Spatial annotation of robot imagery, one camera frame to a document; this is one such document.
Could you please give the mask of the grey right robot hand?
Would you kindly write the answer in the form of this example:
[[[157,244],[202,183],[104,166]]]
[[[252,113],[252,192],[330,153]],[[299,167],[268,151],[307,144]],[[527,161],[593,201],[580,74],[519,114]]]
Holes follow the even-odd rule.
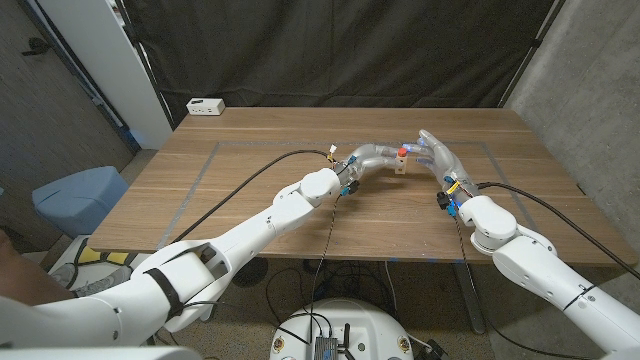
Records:
[[[452,196],[456,202],[464,203],[480,195],[477,185],[459,158],[427,130],[419,131],[416,143],[403,144],[402,147],[417,156],[416,161],[434,174],[442,191]]]

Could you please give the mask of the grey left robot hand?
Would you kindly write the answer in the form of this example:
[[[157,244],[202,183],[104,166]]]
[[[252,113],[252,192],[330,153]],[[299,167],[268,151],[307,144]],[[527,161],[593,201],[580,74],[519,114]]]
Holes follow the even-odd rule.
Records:
[[[356,182],[364,175],[379,169],[402,169],[405,164],[398,156],[398,151],[399,148],[375,144],[358,147],[334,168],[340,181],[341,193],[346,194],[355,189]]]

